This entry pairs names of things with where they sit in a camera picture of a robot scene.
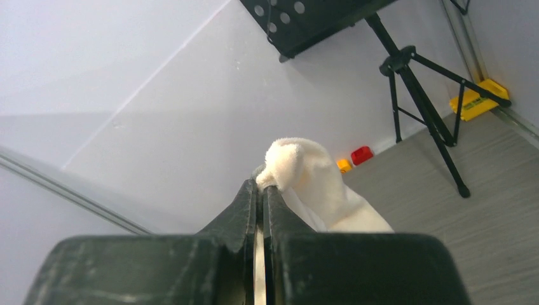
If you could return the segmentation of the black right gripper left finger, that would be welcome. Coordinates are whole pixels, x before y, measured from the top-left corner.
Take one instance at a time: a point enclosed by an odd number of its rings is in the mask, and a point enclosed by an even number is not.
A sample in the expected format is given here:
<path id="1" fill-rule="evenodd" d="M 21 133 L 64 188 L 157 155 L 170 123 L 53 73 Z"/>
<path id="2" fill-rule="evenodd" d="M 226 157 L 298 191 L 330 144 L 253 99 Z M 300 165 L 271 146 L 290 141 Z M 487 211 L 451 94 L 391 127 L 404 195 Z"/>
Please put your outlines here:
<path id="1" fill-rule="evenodd" d="M 75 236 L 44 260 L 26 304 L 253 304 L 258 189 L 195 234 Z"/>

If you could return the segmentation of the grey pillowcase with cream frill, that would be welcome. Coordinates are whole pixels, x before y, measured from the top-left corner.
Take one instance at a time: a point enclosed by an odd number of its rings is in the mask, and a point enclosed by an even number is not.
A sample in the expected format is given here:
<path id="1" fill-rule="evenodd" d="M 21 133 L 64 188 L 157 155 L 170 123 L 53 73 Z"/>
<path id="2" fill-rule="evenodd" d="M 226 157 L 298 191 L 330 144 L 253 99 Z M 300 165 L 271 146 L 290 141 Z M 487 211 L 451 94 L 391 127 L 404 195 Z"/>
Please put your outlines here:
<path id="1" fill-rule="evenodd" d="M 393 232 L 374 207 L 344 183 L 326 148 L 312 140 L 275 140 L 252 177 L 260 191 L 275 186 L 286 205 L 317 231 Z"/>

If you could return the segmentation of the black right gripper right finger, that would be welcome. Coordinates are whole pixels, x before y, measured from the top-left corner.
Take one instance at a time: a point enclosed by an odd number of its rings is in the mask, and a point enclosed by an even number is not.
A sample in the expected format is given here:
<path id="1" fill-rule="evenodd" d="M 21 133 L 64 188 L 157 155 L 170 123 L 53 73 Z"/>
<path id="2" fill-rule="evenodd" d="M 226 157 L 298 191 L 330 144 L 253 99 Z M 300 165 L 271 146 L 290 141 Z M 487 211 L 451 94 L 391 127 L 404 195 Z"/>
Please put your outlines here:
<path id="1" fill-rule="evenodd" d="M 263 191 L 269 304 L 470 304 L 449 250 L 433 236 L 318 233 Z"/>

